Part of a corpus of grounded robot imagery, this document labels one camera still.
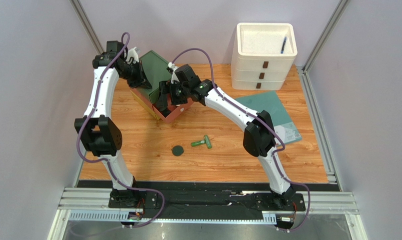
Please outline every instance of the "wood grain surface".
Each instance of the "wood grain surface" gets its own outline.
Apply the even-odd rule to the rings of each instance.
[[[192,64],[201,80],[210,79],[207,64]],[[231,86],[230,65],[214,65],[215,82],[229,96],[242,96],[264,91],[235,90]],[[288,177],[296,182],[327,183],[313,126],[293,66],[277,94],[300,131],[302,140],[287,145],[279,153]],[[242,146],[243,132],[221,113],[194,103],[173,123],[155,120],[131,95],[125,80],[115,88],[112,120],[122,131],[122,155],[130,172],[138,181],[189,182],[267,182],[256,157]],[[212,149],[190,143],[208,135]],[[184,154],[174,156],[171,149],[181,145]],[[80,179],[110,179],[102,163],[84,163]]]

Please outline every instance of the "teal book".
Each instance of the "teal book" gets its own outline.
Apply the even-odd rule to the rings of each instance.
[[[258,112],[268,111],[272,117],[276,134],[285,144],[301,140],[300,132],[298,132],[275,91],[239,97],[236,101]]]

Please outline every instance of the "green round disc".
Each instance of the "green round disc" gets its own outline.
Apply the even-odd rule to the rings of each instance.
[[[171,151],[173,152],[174,156],[180,156],[184,152],[183,147],[180,145],[174,146]]]

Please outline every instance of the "white drawer unit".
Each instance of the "white drawer unit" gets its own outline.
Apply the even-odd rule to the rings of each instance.
[[[291,24],[240,23],[233,45],[232,87],[279,90],[296,56]]]

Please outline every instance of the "gray wall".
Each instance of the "gray wall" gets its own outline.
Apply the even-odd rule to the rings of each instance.
[[[0,239],[47,238],[80,161],[94,55],[69,1],[0,1]]]
[[[402,0],[352,0],[310,72],[370,239],[402,239]]]
[[[229,64],[236,24],[291,23],[303,65],[338,0],[81,0],[100,42],[129,32],[141,54],[155,50],[171,61],[187,48],[202,48],[213,63]],[[201,53],[187,53],[180,63],[207,63]]]

